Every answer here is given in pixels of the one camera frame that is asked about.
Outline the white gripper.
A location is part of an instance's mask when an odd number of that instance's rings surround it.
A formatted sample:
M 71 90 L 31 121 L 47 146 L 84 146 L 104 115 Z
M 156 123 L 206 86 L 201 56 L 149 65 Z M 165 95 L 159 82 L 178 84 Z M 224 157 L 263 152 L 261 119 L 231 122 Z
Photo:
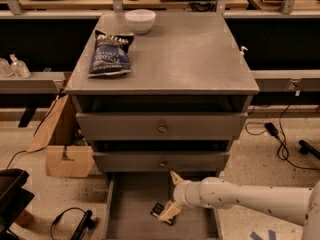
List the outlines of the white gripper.
M 175 171 L 171 171 L 170 175 L 175 185 L 173 192 L 174 201 L 168 201 L 164 210 L 160 213 L 158 220 L 162 222 L 171 220 L 182 211 L 182 208 L 194 208 L 202 205 L 199 194 L 199 182 L 184 180 Z

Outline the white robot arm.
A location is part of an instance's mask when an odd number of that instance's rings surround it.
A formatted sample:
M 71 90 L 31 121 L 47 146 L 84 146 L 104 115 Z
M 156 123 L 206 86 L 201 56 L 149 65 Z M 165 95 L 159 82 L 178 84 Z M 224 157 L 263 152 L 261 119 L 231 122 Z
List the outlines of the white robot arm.
M 213 209 L 239 205 L 303 227 L 301 240 L 320 237 L 320 182 L 313 188 L 238 185 L 218 177 L 200 181 L 183 179 L 170 172 L 173 200 L 158 216 L 168 221 L 183 209 Z

